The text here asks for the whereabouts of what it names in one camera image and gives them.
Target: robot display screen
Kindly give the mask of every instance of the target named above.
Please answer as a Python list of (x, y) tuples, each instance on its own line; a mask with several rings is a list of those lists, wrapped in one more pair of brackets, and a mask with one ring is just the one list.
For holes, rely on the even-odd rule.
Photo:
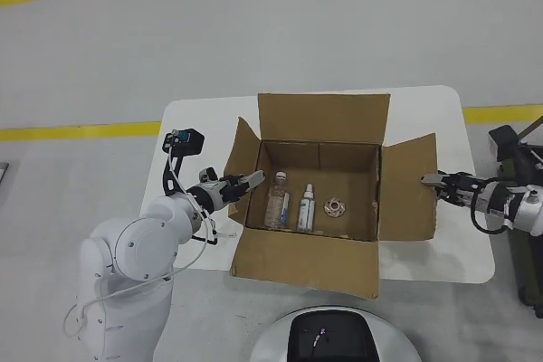
[(344, 310), (302, 314), (291, 324), (288, 362), (379, 361), (372, 333), (362, 316)]

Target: yellow floor line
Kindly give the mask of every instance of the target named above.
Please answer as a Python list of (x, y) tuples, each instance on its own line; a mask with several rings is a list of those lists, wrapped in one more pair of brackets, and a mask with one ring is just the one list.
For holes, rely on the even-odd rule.
[(543, 115), (543, 104), (462, 109), (465, 123), (531, 122)]
[(0, 129), (0, 141), (156, 136), (161, 122), (117, 123), (48, 129)]
[(0, 7), (31, 3), (36, 0), (0, 0)]
[[(531, 122), (543, 114), (543, 104), (466, 108), (462, 112), (467, 124)], [(151, 121), (43, 129), (0, 129), (0, 141), (157, 136), (160, 128), (160, 121)]]

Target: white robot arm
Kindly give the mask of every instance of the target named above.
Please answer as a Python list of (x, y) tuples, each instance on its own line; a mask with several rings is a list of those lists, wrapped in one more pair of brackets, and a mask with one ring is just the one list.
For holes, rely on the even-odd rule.
[[(450, 204), (471, 208), (471, 220), (483, 233), (497, 234), (518, 229), (533, 236), (543, 234), (543, 187), (536, 185), (506, 186), (498, 177), (482, 178), (466, 173), (424, 175), (423, 184), (433, 186), (438, 197)], [(496, 230), (482, 228), (475, 211), (503, 219)]]
[[(153, 360), (169, 316), (173, 275), (195, 262), (208, 243), (217, 243), (209, 214), (239, 200), (263, 181), (262, 171), (217, 178), (209, 168), (200, 174), (199, 184), (185, 190), (177, 179), (181, 159), (198, 154), (202, 146), (203, 136), (192, 129), (168, 134), (163, 177), (166, 195), (153, 200), (139, 218), (100, 224), (82, 242), (74, 307), (78, 327), (73, 334), (66, 329), (65, 333), (83, 340), (94, 360)], [(175, 167), (174, 157), (178, 157)], [(205, 224), (205, 238), (193, 236), (201, 223)], [(174, 270), (179, 244), (192, 238), (204, 242), (202, 251), (187, 266)]]

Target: table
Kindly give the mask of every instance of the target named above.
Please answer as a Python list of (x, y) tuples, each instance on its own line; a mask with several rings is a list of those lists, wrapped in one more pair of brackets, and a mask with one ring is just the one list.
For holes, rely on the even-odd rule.
[[(332, 93), (390, 93), (390, 108), (384, 145), (391, 146), (429, 133), (436, 133), (438, 167), (445, 172), (474, 174), (471, 148), (462, 116), (461, 102), (455, 90), (445, 86), (410, 87), (378, 90), (346, 90)], [(167, 155), (161, 145), (172, 129), (194, 128), (205, 135), (201, 155), (186, 157), (180, 180), (184, 186), (198, 182), (198, 173), (213, 167), (218, 175), (232, 149), (237, 118), (243, 117), (259, 135), (257, 97), (233, 97), (210, 100), (178, 100), (167, 106), (157, 138), (141, 211), (156, 196), (163, 195), (161, 177)], [(486, 226), (484, 217), (477, 215)], [(237, 233), (243, 227), (227, 217), (226, 210), (214, 214), (217, 229)], [(239, 237), (220, 239), (209, 245), (192, 266), (195, 269), (228, 271)], [(179, 247), (176, 266), (190, 262), (201, 243), (190, 241)], [(484, 283), (495, 271), (489, 236), (472, 226), (469, 210), (447, 203), (438, 204), (437, 229), (426, 242), (387, 242), (379, 244), (380, 277), (405, 281), (448, 281)]]

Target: spray bottle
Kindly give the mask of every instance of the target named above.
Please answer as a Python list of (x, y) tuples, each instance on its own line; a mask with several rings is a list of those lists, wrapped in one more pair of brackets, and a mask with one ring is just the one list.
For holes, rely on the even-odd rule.
[(300, 215), (298, 216), (298, 231), (311, 233), (314, 225), (314, 193), (311, 184), (306, 186), (304, 196), (300, 201)]

